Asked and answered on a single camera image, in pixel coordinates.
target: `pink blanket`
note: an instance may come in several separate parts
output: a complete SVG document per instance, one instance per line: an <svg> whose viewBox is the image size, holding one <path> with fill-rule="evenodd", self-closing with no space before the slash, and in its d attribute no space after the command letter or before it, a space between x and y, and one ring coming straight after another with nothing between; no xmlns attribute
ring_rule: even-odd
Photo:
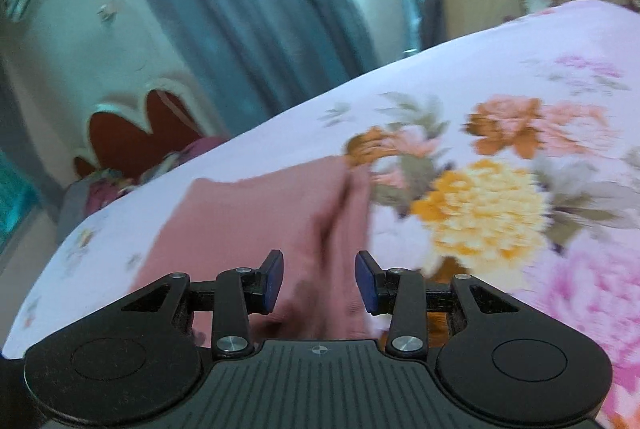
<svg viewBox="0 0 640 429"><path fill-rule="evenodd" d="M236 183L198 178L164 224L132 289L165 274L192 281L258 268L271 249L284 253L284 280L267 317L253 315L256 339L367 338L354 279L354 256L366 248L369 172L328 157ZM194 330L210 345L211 316Z"/></svg>

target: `yellow flower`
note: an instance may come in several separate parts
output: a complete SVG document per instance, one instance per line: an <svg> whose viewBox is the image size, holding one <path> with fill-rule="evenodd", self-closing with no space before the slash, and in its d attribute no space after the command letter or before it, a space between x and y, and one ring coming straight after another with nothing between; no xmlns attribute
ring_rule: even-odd
<svg viewBox="0 0 640 429"><path fill-rule="evenodd" d="M437 254L482 271L518 265L543 246L547 205L526 170L485 158L433 186L411 212L430 228Z"/></svg>

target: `window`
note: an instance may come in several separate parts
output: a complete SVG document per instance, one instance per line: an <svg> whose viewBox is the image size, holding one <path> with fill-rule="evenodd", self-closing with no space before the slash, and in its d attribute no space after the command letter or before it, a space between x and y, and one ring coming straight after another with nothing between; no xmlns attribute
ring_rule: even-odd
<svg viewBox="0 0 640 429"><path fill-rule="evenodd" d="M35 203L33 188L0 152L0 249Z"/></svg>

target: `orange flower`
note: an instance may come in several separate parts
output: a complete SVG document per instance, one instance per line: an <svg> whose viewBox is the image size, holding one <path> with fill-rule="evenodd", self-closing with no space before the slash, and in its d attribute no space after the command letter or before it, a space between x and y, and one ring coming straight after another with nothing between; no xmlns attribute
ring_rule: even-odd
<svg viewBox="0 0 640 429"><path fill-rule="evenodd" d="M466 132L484 137L474 142L476 153L491 156L513 146L518 156L531 160L540 147L538 131L531 125L540 105L537 98L508 95L478 104L465 124Z"/></svg>
<svg viewBox="0 0 640 429"><path fill-rule="evenodd" d="M385 156L399 154L398 149L385 142L391 137L392 133L377 126L370 128L366 133L354 136L345 147L347 162L351 167L356 167L370 164Z"/></svg>

